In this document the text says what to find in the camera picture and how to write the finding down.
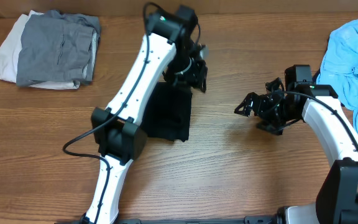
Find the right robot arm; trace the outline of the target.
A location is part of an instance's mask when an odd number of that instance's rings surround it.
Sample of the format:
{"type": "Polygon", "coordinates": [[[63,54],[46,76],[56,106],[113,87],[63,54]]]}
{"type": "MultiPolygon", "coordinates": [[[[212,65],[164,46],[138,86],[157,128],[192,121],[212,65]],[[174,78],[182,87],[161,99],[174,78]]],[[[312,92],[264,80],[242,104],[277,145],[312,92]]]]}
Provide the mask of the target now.
{"type": "Polygon", "coordinates": [[[265,89],[264,95],[248,93],[234,112],[258,116],[257,128],[274,135],[299,121],[308,124],[330,171],[314,203],[282,207],[269,217],[247,217],[245,223],[358,223],[358,135],[333,87],[316,84],[310,66],[294,65],[283,80],[267,82],[265,89]]]}

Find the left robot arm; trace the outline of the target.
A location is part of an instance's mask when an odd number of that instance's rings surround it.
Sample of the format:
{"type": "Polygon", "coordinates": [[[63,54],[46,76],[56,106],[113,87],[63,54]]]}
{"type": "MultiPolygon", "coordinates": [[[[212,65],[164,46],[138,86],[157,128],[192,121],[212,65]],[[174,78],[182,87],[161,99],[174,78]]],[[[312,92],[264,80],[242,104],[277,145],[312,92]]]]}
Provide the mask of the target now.
{"type": "Polygon", "coordinates": [[[131,164],[147,140],[140,126],[160,77],[206,91],[205,46],[192,41],[198,27],[195,10],[180,6],[173,14],[158,7],[144,14],[145,34],[137,58],[117,95],[91,115],[99,146],[99,176],[93,201],[80,223],[114,223],[119,198],[131,164]]]}

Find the black polo shirt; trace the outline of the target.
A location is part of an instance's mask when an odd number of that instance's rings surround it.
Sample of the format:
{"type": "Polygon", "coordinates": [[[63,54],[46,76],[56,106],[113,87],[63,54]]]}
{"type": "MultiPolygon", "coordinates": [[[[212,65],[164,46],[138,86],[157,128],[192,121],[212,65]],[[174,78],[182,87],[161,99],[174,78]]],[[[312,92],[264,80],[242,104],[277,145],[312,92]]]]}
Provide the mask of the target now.
{"type": "Polygon", "coordinates": [[[158,82],[148,100],[141,128],[150,138],[187,141],[192,92],[186,86],[158,82]]]}

